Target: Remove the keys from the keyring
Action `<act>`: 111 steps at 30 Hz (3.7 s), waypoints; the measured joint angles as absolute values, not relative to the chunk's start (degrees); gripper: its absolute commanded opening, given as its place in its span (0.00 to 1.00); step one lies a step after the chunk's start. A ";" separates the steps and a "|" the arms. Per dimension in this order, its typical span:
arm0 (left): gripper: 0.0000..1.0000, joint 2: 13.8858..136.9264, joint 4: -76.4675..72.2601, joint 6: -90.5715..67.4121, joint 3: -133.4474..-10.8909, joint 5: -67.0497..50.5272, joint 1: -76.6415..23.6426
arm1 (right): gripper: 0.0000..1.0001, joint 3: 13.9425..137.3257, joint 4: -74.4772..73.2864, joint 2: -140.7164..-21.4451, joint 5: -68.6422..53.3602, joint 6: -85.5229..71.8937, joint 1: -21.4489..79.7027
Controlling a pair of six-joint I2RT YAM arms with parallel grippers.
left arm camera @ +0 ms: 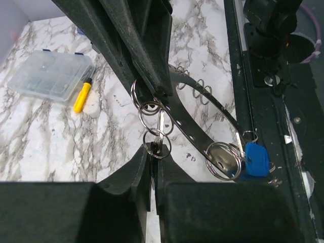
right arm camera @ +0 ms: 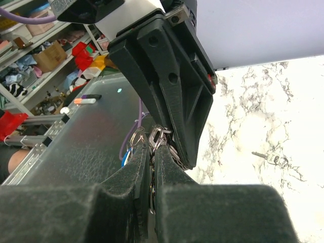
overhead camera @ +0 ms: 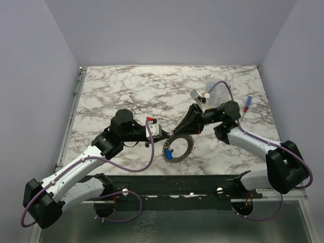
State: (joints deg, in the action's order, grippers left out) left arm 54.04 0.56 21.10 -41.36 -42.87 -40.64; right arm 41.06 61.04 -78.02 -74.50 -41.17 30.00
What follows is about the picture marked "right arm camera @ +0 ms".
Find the keys with blue tag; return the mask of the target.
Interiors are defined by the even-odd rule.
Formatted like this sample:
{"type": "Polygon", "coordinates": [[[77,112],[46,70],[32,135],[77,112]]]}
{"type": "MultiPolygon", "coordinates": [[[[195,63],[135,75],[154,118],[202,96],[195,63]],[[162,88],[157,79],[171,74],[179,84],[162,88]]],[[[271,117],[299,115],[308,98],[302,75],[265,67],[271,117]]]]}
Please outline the keys with blue tag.
{"type": "Polygon", "coordinates": [[[140,143],[147,142],[149,146],[149,167],[150,172],[150,184],[149,184],[149,211],[151,214],[156,213],[156,195],[157,195],[157,170],[162,164],[162,153],[167,155],[169,162],[173,162],[179,168],[186,171],[186,167],[182,162],[180,155],[177,151],[175,141],[173,139],[173,131],[160,125],[153,127],[150,134],[147,136],[143,127],[138,127],[131,135],[128,143],[127,150],[132,147],[133,155],[140,143]]]}

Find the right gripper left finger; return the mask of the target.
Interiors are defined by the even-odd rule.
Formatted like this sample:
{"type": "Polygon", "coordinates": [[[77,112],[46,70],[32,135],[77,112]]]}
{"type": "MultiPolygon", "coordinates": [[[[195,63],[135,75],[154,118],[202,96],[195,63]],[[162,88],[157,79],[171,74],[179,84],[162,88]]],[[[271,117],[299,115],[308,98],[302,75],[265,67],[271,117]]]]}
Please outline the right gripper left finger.
{"type": "Polygon", "coordinates": [[[147,238],[149,148],[99,184],[3,186],[1,242],[141,242],[147,238]]]}

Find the blue plastic key tag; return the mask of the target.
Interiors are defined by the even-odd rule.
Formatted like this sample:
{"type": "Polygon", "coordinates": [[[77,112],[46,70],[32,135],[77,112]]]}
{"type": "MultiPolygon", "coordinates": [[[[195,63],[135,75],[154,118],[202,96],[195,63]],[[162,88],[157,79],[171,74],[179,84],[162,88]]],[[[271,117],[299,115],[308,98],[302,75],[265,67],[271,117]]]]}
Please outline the blue plastic key tag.
{"type": "Polygon", "coordinates": [[[124,154],[123,158],[122,158],[122,161],[121,161],[121,166],[124,167],[128,162],[129,160],[131,159],[133,155],[133,148],[130,147],[127,152],[124,154]]]}

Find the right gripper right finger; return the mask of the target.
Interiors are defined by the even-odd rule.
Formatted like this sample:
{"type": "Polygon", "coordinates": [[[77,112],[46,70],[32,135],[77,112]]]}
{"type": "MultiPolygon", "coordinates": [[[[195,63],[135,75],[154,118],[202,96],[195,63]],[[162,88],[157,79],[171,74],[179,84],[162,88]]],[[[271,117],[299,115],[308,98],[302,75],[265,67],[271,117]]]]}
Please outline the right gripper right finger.
{"type": "Polygon", "coordinates": [[[287,208],[266,185],[200,185],[162,153],[159,242],[297,242],[287,208]]]}

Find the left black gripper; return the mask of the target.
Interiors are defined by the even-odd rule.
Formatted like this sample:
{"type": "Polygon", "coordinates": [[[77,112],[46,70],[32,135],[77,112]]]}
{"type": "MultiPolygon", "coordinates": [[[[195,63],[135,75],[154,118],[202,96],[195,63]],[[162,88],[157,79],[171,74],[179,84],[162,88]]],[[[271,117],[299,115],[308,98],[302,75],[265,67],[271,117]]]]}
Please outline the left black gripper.
{"type": "Polygon", "coordinates": [[[113,63],[154,121],[173,133],[183,167],[194,168],[214,86],[195,31],[196,1],[109,1],[113,63]]]}

